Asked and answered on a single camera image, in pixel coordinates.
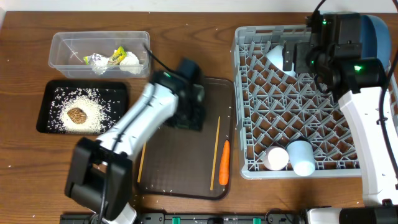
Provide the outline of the light blue bowl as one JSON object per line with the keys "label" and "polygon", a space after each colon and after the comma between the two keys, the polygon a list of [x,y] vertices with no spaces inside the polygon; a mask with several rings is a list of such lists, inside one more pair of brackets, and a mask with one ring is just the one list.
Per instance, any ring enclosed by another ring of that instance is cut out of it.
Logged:
{"label": "light blue bowl", "polygon": [[268,51],[266,54],[267,59],[273,64],[278,70],[284,72],[286,75],[290,77],[296,76],[296,73],[293,70],[283,70],[283,46],[277,45],[272,48],[272,50]]}

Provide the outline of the orange carrot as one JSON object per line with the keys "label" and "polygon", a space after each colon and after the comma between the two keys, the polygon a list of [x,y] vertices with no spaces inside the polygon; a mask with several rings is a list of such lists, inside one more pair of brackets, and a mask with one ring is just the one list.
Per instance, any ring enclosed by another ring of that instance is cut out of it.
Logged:
{"label": "orange carrot", "polygon": [[229,155],[230,155],[230,143],[228,140],[224,142],[223,152],[220,161],[219,179],[220,185],[227,185],[229,182]]}

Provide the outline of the dark blue plate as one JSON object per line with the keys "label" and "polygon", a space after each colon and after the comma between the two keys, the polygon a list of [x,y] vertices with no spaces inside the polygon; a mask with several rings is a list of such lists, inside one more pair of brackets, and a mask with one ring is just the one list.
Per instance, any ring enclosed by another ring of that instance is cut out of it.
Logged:
{"label": "dark blue plate", "polygon": [[384,70],[389,66],[392,40],[387,24],[377,16],[361,15],[362,58],[377,58]]}

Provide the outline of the white tissue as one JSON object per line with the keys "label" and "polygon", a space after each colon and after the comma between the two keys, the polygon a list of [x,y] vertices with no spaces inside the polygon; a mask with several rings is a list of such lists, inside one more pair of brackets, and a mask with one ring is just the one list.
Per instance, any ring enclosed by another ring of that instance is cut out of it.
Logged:
{"label": "white tissue", "polygon": [[143,66],[138,57],[132,52],[126,52],[126,57],[119,64],[120,70],[132,74],[140,74]]}

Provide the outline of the pink cup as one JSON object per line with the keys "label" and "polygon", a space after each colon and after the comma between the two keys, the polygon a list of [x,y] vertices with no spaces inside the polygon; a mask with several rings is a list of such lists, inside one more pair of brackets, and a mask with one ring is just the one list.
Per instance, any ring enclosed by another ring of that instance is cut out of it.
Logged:
{"label": "pink cup", "polygon": [[289,162],[289,155],[284,148],[271,146],[265,150],[262,162],[269,170],[282,170]]}

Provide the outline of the pile of white rice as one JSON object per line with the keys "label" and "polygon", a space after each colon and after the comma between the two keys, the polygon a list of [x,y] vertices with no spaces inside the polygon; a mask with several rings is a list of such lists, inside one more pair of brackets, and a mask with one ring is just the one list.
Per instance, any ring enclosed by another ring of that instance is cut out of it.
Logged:
{"label": "pile of white rice", "polygon": [[[75,124],[67,115],[82,109],[86,122]],[[103,88],[58,87],[50,100],[45,132],[59,134],[101,134],[110,129],[125,112],[123,92]]]}

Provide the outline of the light blue cup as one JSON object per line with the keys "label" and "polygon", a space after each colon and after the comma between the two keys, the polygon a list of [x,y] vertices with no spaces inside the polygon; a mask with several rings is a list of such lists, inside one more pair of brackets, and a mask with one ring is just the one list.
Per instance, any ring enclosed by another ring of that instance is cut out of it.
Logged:
{"label": "light blue cup", "polygon": [[288,144],[286,150],[292,168],[297,175],[307,177],[314,173],[315,158],[312,145],[308,141],[294,140]]}

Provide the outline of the yellow green snack wrapper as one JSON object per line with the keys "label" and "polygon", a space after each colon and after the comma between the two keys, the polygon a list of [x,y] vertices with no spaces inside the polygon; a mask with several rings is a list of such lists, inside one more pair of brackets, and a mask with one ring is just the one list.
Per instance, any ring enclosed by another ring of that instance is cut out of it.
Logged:
{"label": "yellow green snack wrapper", "polygon": [[109,66],[120,64],[126,57],[127,53],[124,48],[119,47],[110,57],[93,53],[92,55],[83,57],[83,60],[97,75],[102,75],[107,71]]}

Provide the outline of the brown food scrap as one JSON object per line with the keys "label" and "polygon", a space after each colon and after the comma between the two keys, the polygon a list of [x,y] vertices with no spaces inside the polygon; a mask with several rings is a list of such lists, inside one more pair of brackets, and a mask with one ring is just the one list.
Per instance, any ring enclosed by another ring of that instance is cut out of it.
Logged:
{"label": "brown food scrap", "polygon": [[86,113],[80,108],[68,110],[67,115],[75,124],[83,124],[87,119]]}

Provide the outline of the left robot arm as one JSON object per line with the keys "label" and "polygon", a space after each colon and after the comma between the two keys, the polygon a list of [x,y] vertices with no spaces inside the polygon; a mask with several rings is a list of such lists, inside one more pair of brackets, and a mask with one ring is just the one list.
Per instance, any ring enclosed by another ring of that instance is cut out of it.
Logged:
{"label": "left robot arm", "polygon": [[112,128],[95,140],[77,142],[65,195],[96,213],[91,223],[134,223],[137,212],[129,204],[134,160],[164,123],[201,130],[204,98],[202,72],[155,72],[139,99]]}

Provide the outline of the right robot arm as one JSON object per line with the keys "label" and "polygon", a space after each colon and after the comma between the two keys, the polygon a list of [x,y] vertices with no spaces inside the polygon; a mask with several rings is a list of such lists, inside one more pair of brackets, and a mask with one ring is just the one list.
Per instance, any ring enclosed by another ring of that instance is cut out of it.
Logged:
{"label": "right robot arm", "polygon": [[389,94],[381,87],[348,91],[338,100],[358,156],[361,208],[308,209],[305,223],[397,223],[397,132]]}

